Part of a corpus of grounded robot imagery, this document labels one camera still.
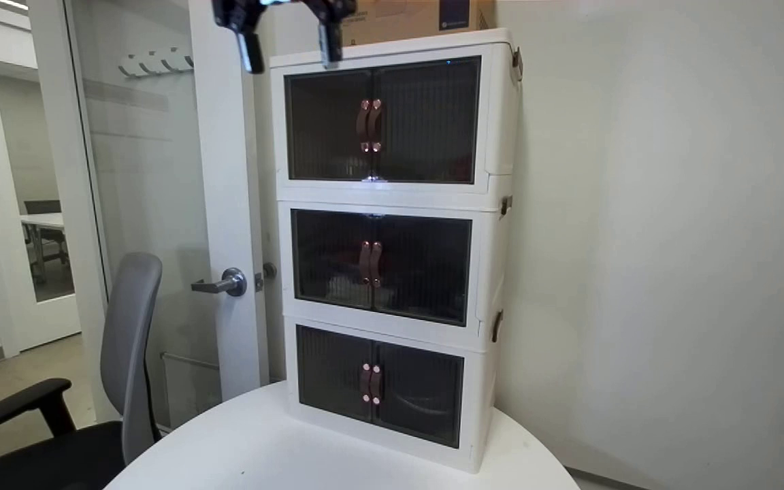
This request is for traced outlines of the dark ribbed cabinet door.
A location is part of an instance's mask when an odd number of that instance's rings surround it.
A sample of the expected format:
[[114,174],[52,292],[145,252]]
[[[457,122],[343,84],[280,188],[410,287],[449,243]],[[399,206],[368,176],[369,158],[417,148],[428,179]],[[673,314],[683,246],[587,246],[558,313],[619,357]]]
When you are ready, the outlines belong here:
[[372,294],[360,268],[362,248],[373,236],[370,217],[295,208],[290,211],[290,219],[295,297],[370,309]]
[[391,342],[376,342],[372,356],[382,376],[374,425],[458,448],[466,360]]
[[357,122],[370,96],[370,71],[290,74],[284,83],[289,179],[367,179],[370,158],[361,148]]
[[376,69],[377,180],[473,183],[480,78],[481,56]]
[[380,244],[373,309],[384,314],[466,325],[472,220],[377,215]]
[[370,421],[361,381],[364,365],[372,360],[372,342],[307,325],[296,325],[295,338],[299,403]]

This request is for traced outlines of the white three-tier cabinet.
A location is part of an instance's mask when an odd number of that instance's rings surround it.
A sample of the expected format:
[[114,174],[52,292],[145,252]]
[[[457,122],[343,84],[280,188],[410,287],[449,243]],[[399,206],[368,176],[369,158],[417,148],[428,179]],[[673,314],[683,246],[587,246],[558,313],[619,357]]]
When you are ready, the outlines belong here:
[[[379,181],[369,151],[370,173],[362,181],[290,180],[287,173],[287,110],[284,78],[290,74],[367,69],[372,103],[374,71],[383,66],[481,56],[475,180],[470,185]],[[274,109],[275,196],[279,217],[282,313],[285,323],[287,388],[292,415],[310,424],[410,453],[466,472],[477,472],[491,424],[497,379],[497,343],[505,319],[504,280],[513,222],[513,173],[521,107],[521,54],[510,31],[494,29],[345,47],[342,62],[326,69],[317,52],[274,56],[271,62]],[[320,209],[367,215],[414,215],[472,221],[466,325],[314,303],[295,297],[290,211]],[[449,448],[357,421],[298,400],[296,325],[307,325],[372,342],[423,348],[465,359],[458,448]]]

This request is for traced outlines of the cardboard box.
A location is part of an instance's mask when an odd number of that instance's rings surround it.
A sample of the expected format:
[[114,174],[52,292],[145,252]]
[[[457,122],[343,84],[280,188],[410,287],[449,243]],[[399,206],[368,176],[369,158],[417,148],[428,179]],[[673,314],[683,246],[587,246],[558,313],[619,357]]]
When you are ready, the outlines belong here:
[[343,46],[494,29],[497,0],[358,0]]

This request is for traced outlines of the white coat hook rack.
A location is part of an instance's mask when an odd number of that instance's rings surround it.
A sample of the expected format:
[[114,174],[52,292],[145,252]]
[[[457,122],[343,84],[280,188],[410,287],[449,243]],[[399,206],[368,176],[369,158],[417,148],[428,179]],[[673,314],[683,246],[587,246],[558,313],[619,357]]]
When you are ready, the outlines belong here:
[[187,74],[194,70],[194,59],[192,52],[174,46],[127,54],[121,58],[117,68],[126,78],[136,80],[169,74]]

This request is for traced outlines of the white frosted glass door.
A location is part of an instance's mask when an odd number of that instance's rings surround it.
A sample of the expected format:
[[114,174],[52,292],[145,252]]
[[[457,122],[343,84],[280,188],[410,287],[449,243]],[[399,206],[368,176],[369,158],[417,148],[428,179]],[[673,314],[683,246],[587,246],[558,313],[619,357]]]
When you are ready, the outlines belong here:
[[[146,349],[172,430],[270,380],[252,78],[211,0],[28,0],[78,318],[99,421],[105,311],[121,259],[163,276]],[[137,78],[127,54],[180,47],[194,70]],[[194,292],[242,270],[241,297]]]

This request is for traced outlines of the white table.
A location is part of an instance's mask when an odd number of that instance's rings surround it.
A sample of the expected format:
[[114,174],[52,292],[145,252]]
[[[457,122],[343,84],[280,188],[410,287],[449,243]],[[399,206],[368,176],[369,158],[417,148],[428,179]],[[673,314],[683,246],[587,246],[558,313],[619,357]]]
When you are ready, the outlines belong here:
[[[21,214],[20,221],[31,245],[32,279],[35,284],[44,284],[47,281],[46,263],[48,259],[59,260],[63,265],[69,264],[63,215],[62,213]],[[54,241],[59,246],[59,251],[56,254],[46,255],[44,252],[44,238],[42,236],[44,230],[61,235],[62,241]]]

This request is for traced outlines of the grey and black office chair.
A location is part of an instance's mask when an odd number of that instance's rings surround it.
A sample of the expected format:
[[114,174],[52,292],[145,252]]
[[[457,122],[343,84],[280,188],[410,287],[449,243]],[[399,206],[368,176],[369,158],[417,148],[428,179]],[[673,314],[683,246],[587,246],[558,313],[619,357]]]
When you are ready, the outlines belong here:
[[48,378],[0,400],[0,425],[37,410],[52,437],[0,456],[0,490],[103,490],[161,440],[150,396],[146,349],[163,275],[156,255],[129,253],[117,269],[100,352],[106,397],[119,414],[78,429],[63,394],[66,378]]

